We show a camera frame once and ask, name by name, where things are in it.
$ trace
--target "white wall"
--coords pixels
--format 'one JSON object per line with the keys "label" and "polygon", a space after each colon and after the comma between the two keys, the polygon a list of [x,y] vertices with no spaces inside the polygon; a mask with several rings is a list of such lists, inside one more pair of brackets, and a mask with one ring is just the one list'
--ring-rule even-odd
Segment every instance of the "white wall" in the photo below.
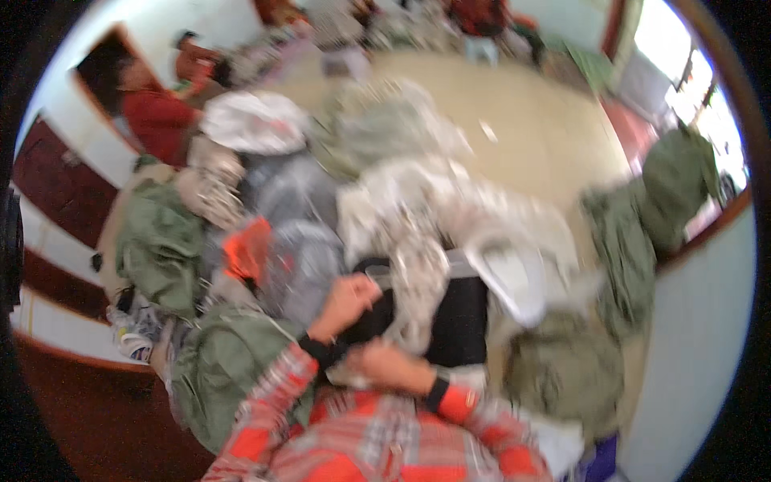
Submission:
{"label": "white wall", "polygon": [[[173,85],[171,43],[182,30],[202,35],[201,45],[231,47],[257,37],[262,29],[252,0],[99,0],[75,24],[45,70],[16,140],[18,153],[29,127],[41,113],[51,128],[97,173],[114,186],[130,178],[136,151],[126,145],[82,94],[72,69],[113,27],[124,22],[134,46],[159,79]],[[25,246],[68,272],[101,285],[90,267],[94,251],[56,226],[27,199],[21,199]],[[18,329],[81,355],[129,362],[112,344],[109,327],[85,319],[24,289],[12,319]]]}
{"label": "white wall", "polygon": [[589,52],[600,52],[611,0],[509,0],[514,13],[534,17],[544,34],[559,35]]}
{"label": "white wall", "polygon": [[744,348],[755,242],[747,210],[658,280],[642,395],[619,454],[631,482],[677,480],[714,423]]}
{"label": "white wall", "polygon": [[109,326],[63,309],[28,289],[22,289],[20,298],[22,304],[11,314],[14,329],[78,355],[146,365],[118,352]]}

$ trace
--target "plaid sleeve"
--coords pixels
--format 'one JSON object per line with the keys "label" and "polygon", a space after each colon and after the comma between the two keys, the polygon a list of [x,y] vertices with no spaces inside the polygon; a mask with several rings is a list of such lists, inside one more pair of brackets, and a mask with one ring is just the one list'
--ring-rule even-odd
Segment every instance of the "plaid sleeve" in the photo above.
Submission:
{"label": "plaid sleeve", "polygon": [[498,459],[506,481],[553,480],[529,426],[511,413],[509,403],[451,386],[439,404],[439,414],[474,434]]}
{"label": "plaid sleeve", "polygon": [[233,432],[201,482],[240,482],[245,477],[267,477],[273,451],[289,438],[290,426],[285,414],[317,370],[317,362],[308,353],[297,343],[290,344],[241,402]]}

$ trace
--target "wrist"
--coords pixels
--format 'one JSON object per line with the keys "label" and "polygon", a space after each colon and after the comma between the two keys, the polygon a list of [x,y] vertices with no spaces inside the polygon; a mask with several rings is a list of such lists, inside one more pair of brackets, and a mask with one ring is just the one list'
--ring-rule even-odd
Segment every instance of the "wrist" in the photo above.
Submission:
{"label": "wrist", "polygon": [[417,396],[428,396],[436,381],[436,370],[430,365],[419,364],[409,381],[409,391]]}
{"label": "wrist", "polygon": [[308,328],[306,333],[311,340],[315,340],[327,346],[331,345],[332,340],[335,338],[335,335],[331,333],[329,329],[324,327],[324,323],[322,323],[321,320],[314,322],[310,328]]}

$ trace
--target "stool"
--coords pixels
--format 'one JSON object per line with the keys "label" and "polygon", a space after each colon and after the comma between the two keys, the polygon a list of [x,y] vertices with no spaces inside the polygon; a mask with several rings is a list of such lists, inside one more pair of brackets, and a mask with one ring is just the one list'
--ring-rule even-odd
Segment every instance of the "stool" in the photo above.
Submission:
{"label": "stool", "polygon": [[466,49],[466,60],[476,63],[480,55],[485,56],[490,65],[498,65],[498,46],[490,37],[464,36],[463,42]]}

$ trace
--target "wooden door frame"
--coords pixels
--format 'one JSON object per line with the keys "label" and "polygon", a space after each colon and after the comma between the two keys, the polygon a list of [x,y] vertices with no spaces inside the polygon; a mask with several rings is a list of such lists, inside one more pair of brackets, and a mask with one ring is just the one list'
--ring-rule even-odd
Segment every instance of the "wooden door frame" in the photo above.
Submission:
{"label": "wooden door frame", "polygon": [[[163,87],[163,84],[158,79],[158,76],[156,76],[155,71],[153,71],[152,65],[149,62],[147,62],[145,55],[134,45],[134,41],[131,39],[131,35],[129,34],[129,29],[126,27],[125,22],[116,22],[115,24],[113,24],[113,26],[107,29],[107,32],[105,32],[104,35],[99,37],[99,40],[97,40],[91,45],[91,47],[89,48],[88,55],[90,55],[91,52],[93,52],[94,49],[96,49],[96,47],[98,47],[102,42],[104,42],[108,37],[110,37],[113,34],[118,37],[118,39],[120,40],[120,43],[123,45],[123,48],[126,49],[129,55],[131,55],[135,59],[140,60],[141,62],[144,62],[144,64],[147,66],[148,70],[153,75],[153,88],[158,90],[165,89]],[[106,123],[107,126],[109,126],[109,128],[118,136],[119,139],[123,141],[124,144],[126,144],[126,147],[128,147],[130,150],[132,150],[138,155],[139,151],[134,145],[131,144],[131,140],[128,139],[125,135],[123,135],[123,133],[120,132],[117,129],[117,127],[115,127],[115,124],[113,123],[113,117],[110,116],[110,114],[104,108],[104,105],[99,101],[99,99],[96,98],[94,93],[91,91],[88,84],[86,83],[86,80],[80,75],[80,72],[78,72],[77,66],[72,67],[70,71],[70,75],[72,76],[72,81],[75,83],[75,85],[78,86],[82,94],[86,96],[86,98],[94,106],[99,116],[102,117],[103,122]]]}
{"label": "wooden door frame", "polygon": [[608,26],[605,28],[605,37],[602,41],[601,51],[611,61],[618,53],[618,43],[621,41],[621,31],[624,26],[624,15],[628,8],[628,0],[613,0],[608,15]]}

